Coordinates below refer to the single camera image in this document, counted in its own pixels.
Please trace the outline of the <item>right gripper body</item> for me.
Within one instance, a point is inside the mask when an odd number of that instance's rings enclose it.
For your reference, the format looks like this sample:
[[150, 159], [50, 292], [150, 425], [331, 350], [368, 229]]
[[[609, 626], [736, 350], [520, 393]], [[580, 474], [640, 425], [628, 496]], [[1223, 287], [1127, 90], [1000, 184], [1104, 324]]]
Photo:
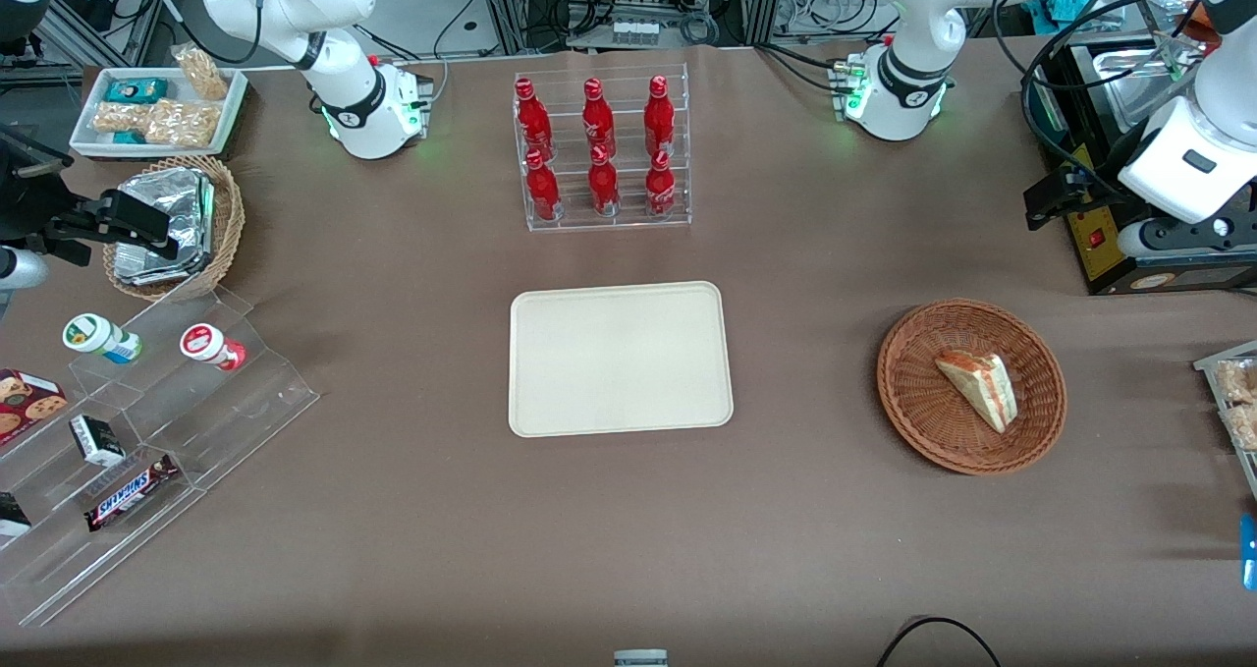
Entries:
[[4, 247], [47, 255], [75, 255], [78, 246], [53, 232], [54, 220], [78, 203], [62, 180], [75, 160], [33, 139], [14, 127], [3, 127], [1, 242]]

